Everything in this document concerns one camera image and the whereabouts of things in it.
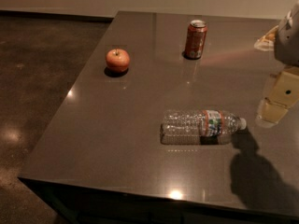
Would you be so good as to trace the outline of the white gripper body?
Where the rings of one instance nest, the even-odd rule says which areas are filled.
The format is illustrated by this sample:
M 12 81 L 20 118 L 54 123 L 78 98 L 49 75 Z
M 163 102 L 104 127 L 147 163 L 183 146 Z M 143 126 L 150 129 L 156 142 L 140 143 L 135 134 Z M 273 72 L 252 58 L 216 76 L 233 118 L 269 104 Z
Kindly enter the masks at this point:
M 299 66 L 299 1 L 278 25 L 274 53 L 278 61 Z

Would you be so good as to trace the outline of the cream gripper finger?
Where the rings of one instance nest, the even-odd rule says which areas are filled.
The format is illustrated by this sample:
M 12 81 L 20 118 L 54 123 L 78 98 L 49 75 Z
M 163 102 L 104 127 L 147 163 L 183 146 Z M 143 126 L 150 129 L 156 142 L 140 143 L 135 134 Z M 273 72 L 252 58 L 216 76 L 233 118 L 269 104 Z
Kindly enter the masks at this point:
M 285 66 L 267 79 L 258 105 L 256 123 L 263 128 L 277 125 L 299 101 L 299 67 Z
M 278 26 L 276 25 L 254 43 L 254 48 L 261 51 L 273 51 L 277 31 Z

